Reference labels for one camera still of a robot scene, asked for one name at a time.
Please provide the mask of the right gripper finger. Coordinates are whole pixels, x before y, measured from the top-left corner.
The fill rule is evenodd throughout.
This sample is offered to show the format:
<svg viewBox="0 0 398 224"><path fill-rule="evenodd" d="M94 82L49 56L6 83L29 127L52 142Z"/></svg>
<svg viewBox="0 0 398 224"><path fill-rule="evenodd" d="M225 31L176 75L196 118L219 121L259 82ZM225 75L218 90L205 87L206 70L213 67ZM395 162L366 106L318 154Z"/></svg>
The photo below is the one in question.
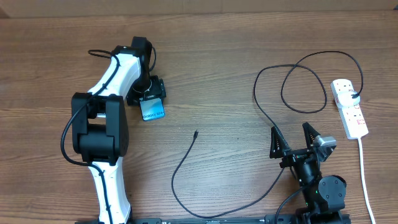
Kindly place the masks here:
<svg viewBox="0 0 398 224"><path fill-rule="evenodd" d="M316 140L316 137L320 135L318 131L316 131L308 122L302 124L304 135L305 135L305 141L307 147L313 148L313 147L318 147L319 143Z"/></svg>
<svg viewBox="0 0 398 224"><path fill-rule="evenodd" d="M269 156L271 159L283 158L291 150L283 134L278 128L271 128L271 147Z"/></svg>

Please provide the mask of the Samsung Galaxy smartphone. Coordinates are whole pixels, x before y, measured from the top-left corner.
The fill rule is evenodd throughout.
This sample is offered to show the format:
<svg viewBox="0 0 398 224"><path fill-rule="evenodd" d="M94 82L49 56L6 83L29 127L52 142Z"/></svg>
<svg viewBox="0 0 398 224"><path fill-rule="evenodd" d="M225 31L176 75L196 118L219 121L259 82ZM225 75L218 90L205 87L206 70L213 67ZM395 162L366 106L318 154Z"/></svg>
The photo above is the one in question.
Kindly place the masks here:
<svg viewBox="0 0 398 224"><path fill-rule="evenodd" d="M163 102L160 98L141 101L140 107L144 121L151 121L165 116Z"/></svg>

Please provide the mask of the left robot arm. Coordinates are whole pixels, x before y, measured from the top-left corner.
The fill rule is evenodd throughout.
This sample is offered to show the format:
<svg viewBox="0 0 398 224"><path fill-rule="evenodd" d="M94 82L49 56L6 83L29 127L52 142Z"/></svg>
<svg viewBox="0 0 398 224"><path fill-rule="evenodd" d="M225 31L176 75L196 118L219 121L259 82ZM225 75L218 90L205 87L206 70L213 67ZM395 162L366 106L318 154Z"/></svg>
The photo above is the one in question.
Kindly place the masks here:
<svg viewBox="0 0 398 224"><path fill-rule="evenodd" d="M99 202L95 223L132 223L123 160L129 147L126 106L138 106L144 121L165 116L164 81L151 72L156 51L145 37L133 37L130 46L89 50L110 60L99 82L87 92L72 96L72 115L65 129L72 132L78 165L89 168Z"/></svg>

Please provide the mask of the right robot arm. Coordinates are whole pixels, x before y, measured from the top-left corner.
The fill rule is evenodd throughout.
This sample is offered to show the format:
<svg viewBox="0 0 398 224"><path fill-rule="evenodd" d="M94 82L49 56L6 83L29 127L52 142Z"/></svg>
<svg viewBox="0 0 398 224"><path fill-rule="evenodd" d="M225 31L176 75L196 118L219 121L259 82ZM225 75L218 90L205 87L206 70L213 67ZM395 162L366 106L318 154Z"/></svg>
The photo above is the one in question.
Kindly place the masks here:
<svg viewBox="0 0 398 224"><path fill-rule="evenodd" d="M322 176L321 163L336 147L333 136L325 136L309 123L303 123L306 148L293 150L277 127L271 128L270 158L280 159L282 169L294 174L300 188L279 205L274 215L264 217L266 223L350 223L345 208L346 181L338 175ZM292 215L281 215L284 205L302 194L306 206Z"/></svg>

